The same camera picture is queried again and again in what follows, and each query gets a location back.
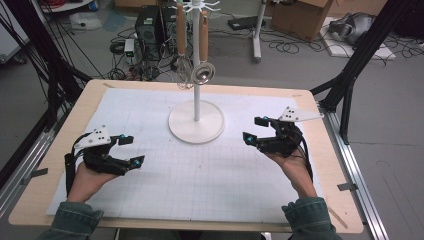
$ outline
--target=gray floor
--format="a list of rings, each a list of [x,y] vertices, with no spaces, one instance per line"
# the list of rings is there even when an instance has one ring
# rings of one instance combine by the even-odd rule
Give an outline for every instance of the gray floor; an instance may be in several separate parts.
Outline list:
[[[244,14],[227,8],[221,12]],[[133,27],[135,21],[130,14],[124,14],[125,17],[109,8],[101,9],[98,14],[104,27],[75,32],[74,38],[99,71],[106,73],[111,68],[110,40],[119,31]],[[230,31],[225,24],[229,18],[212,15],[210,28]],[[98,75],[69,39],[65,39],[77,68]],[[221,33],[210,34],[209,46],[209,61],[217,69],[211,84],[217,85],[312,89],[337,76],[348,61],[330,57],[327,51],[314,52],[304,45],[299,45],[297,54],[281,53],[262,42],[262,61],[256,64],[252,60],[250,38]],[[389,238],[422,239],[424,128],[420,122],[424,117],[424,57],[396,56],[387,66],[382,61],[371,61],[357,80],[349,140]],[[157,80],[172,81],[166,74]],[[0,65],[0,93],[0,167],[3,167],[47,105],[30,64]],[[319,94],[316,100],[324,96]],[[44,229],[11,226],[7,214],[0,221],[0,239],[32,239]],[[371,239],[367,230],[360,235],[342,237]],[[96,231],[95,239],[112,238],[112,229]],[[287,234],[273,234],[273,239],[287,238]]]

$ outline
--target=grid paper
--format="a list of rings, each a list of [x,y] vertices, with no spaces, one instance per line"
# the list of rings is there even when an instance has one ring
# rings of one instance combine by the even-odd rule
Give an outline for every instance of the grid paper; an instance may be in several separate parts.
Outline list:
[[[111,136],[134,136],[133,144],[115,145],[110,155],[146,157],[141,170],[107,183],[87,203],[107,217],[287,223],[281,206],[295,201],[297,193],[278,165],[244,143],[242,132],[273,136],[274,129],[254,125],[254,117],[278,118],[287,106],[296,108],[294,100],[207,93],[201,97],[222,110],[226,125],[214,141],[192,145],[178,140],[168,127],[172,108],[192,100],[192,93],[108,89],[86,132],[106,125]],[[303,131],[302,124],[296,125]],[[314,183],[322,196],[316,177]],[[63,174],[47,214],[55,214],[65,196]]]

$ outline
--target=table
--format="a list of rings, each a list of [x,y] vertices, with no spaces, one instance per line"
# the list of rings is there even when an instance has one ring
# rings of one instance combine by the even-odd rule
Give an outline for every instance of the table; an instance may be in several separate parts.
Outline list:
[[[41,226],[49,226],[51,224],[53,217],[46,215],[46,209],[56,191],[57,183],[64,169],[63,156],[70,151],[75,139],[84,133],[87,123],[96,111],[103,93],[108,88],[181,91],[176,84],[171,83],[113,80],[90,81],[39,166],[39,169],[48,168],[49,173],[31,180],[9,217],[11,224]],[[307,90],[206,85],[202,86],[202,92],[292,98],[296,101],[298,108],[306,111],[318,112],[315,100],[312,94]],[[351,193],[349,191],[340,191],[337,187],[338,184],[343,184],[346,180],[343,176],[334,149],[332,148],[323,121],[307,121],[303,123],[303,127],[308,136],[314,136],[310,137],[308,147],[311,154],[314,155],[314,163],[317,169],[315,174],[320,178],[321,187],[325,194],[324,198],[329,206],[333,224],[336,226],[339,233],[362,232],[362,221]],[[287,224],[122,218],[104,218],[100,222],[99,227],[260,232],[291,231]]]

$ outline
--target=metal rail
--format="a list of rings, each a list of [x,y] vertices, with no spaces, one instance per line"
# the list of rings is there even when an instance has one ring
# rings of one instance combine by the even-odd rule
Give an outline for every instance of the metal rail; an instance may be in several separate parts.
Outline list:
[[[342,136],[339,133],[340,121],[336,113],[326,112],[331,131],[336,140],[336,144],[339,147],[340,154],[343,158],[344,167],[349,174],[350,181],[352,184],[357,186],[357,190],[354,192],[359,200],[362,207],[363,214],[367,220],[369,229],[374,239],[376,240],[388,240],[386,229],[384,228],[383,222],[377,212],[374,202],[371,198],[370,192],[368,191],[367,184],[362,177],[361,170],[359,169],[358,163],[356,162],[355,156],[353,155],[352,148],[350,145],[344,143]]]

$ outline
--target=power strip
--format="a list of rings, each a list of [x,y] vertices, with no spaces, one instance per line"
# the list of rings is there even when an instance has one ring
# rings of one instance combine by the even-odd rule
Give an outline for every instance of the power strip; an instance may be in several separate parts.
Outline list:
[[[231,27],[234,31],[242,30],[242,29],[252,29],[256,28],[256,23],[258,21],[258,17],[244,17],[238,19],[228,20],[228,26]],[[262,20],[261,26],[265,26],[265,21]]]
[[[135,41],[134,39],[125,39],[125,48],[124,53],[127,60],[128,65],[134,65],[137,63],[137,58],[134,50]]]

